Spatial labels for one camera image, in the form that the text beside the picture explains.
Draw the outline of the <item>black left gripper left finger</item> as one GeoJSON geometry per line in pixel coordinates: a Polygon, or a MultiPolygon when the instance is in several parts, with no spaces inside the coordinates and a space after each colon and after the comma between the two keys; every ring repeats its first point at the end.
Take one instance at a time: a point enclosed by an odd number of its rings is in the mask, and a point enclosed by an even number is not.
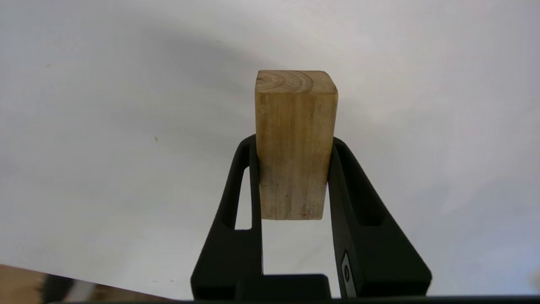
{"type": "Polygon", "coordinates": [[[239,143],[208,236],[191,275],[196,301],[235,299],[237,283],[261,277],[262,208],[259,194],[259,164],[255,136],[239,143]],[[244,171],[249,171],[251,227],[237,230],[235,224],[244,171]]]}

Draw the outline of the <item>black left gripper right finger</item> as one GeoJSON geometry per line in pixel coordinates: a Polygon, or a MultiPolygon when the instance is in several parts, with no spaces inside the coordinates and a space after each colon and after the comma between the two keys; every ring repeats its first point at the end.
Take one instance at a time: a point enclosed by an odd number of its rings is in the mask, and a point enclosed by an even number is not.
{"type": "Polygon", "coordinates": [[[338,138],[332,144],[328,190],[341,296],[425,296],[430,269],[338,138]]]}

